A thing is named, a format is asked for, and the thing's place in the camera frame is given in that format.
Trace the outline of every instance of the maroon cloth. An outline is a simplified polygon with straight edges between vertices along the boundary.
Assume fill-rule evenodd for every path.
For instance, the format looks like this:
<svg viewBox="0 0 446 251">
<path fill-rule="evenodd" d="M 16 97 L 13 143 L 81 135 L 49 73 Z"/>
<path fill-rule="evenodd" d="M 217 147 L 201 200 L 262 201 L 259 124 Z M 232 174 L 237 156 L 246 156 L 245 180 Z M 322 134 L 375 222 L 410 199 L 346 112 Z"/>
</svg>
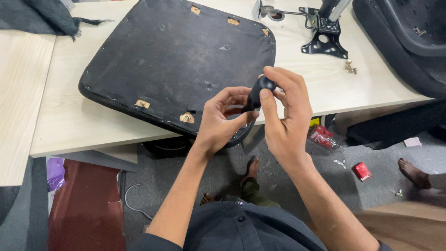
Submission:
<svg viewBox="0 0 446 251">
<path fill-rule="evenodd" d="M 65 183 L 54 195 L 49 250 L 125 250 L 118 169 L 66 159 Z"/>
</svg>

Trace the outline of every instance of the lever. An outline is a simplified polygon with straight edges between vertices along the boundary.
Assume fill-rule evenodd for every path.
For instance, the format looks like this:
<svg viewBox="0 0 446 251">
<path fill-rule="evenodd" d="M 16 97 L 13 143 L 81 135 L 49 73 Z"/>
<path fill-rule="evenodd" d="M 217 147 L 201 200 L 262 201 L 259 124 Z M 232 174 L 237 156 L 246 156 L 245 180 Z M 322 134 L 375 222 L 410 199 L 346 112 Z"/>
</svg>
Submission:
<svg viewBox="0 0 446 251">
<path fill-rule="evenodd" d="M 248 102 L 242 108 L 242 113 L 253 111 L 260 107 L 260 91 L 265 88 L 273 92 L 276 89 L 276 83 L 262 75 L 249 92 Z"/>
</svg>

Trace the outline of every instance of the bare foot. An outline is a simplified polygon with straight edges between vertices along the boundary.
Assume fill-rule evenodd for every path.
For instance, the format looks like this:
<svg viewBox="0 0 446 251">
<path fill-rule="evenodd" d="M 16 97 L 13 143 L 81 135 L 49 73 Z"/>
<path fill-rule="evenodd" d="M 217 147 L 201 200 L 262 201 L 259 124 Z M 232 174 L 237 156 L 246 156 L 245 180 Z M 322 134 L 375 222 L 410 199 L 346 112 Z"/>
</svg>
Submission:
<svg viewBox="0 0 446 251">
<path fill-rule="evenodd" d="M 421 189 L 431 188 L 429 182 L 429 175 L 420 169 L 416 168 L 412 163 L 401 158 L 398 160 L 398 166 L 400 171 L 406 176 L 412 183 Z"/>
<path fill-rule="evenodd" d="M 253 177 L 255 179 L 257 179 L 257 172 L 260 170 L 260 161 L 259 159 L 256 157 L 254 159 L 254 161 L 251 163 L 251 165 L 249 165 L 249 171 L 248 174 L 242 179 L 242 181 L 240 182 L 240 187 L 242 187 L 243 183 L 245 182 L 245 180 L 249 177 Z"/>
<path fill-rule="evenodd" d="M 214 202 L 214 201 L 215 201 L 215 198 L 212 197 L 211 195 L 209 195 L 209 193 L 207 192 L 207 193 L 205 193 L 203 195 L 203 198 L 201 199 L 201 204 L 200 205 L 204 205 L 204 204 L 211 203 L 211 202 Z"/>
</svg>

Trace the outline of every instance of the gray carpet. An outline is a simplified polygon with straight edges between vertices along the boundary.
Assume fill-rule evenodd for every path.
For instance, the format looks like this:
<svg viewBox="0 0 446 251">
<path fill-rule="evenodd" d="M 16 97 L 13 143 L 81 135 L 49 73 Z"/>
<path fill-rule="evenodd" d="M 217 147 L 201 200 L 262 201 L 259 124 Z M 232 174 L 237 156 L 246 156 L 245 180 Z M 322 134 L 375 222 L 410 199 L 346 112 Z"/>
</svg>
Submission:
<svg viewBox="0 0 446 251">
<path fill-rule="evenodd" d="M 413 187 L 398 170 L 400 157 L 413 162 L 417 167 L 429 174 L 446 173 L 444 154 L 446 143 L 436 140 L 427 133 L 418 135 L 422 146 L 405 147 L 404 143 L 396 144 L 388 149 L 374 151 L 364 146 L 349 147 L 343 153 L 326 155 L 320 147 L 307 143 L 307 152 L 313 158 L 314 165 L 327 183 L 352 211 L 367 209 L 398 201 L 408 200 L 419 191 Z M 309 215 L 299 197 L 297 189 L 285 171 L 268 150 L 265 142 L 260 143 L 249 156 L 244 155 L 241 146 L 225 149 L 214 156 L 201 180 L 195 206 L 199 205 L 205 192 L 222 194 L 224 199 L 231 200 L 239 194 L 239 182 L 246 172 L 246 163 L 251 155 L 260 159 L 258 183 L 260 192 L 297 218 L 306 220 Z M 343 166 L 334 162 L 343 162 Z M 138 162 L 141 171 L 127 173 L 126 188 L 134 184 L 128 193 L 128 203 L 154 216 L 169 192 L 183 164 L 184 158 L 152 160 L 147 150 L 139 145 Z M 351 170 L 359 162 L 364 162 L 373 177 L 361 182 Z M 403 196 L 394 195 L 393 191 L 402 189 Z M 124 209 L 125 234 L 127 244 L 133 242 L 142 232 L 143 225 L 150 221 L 141 213 Z"/>
</svg>

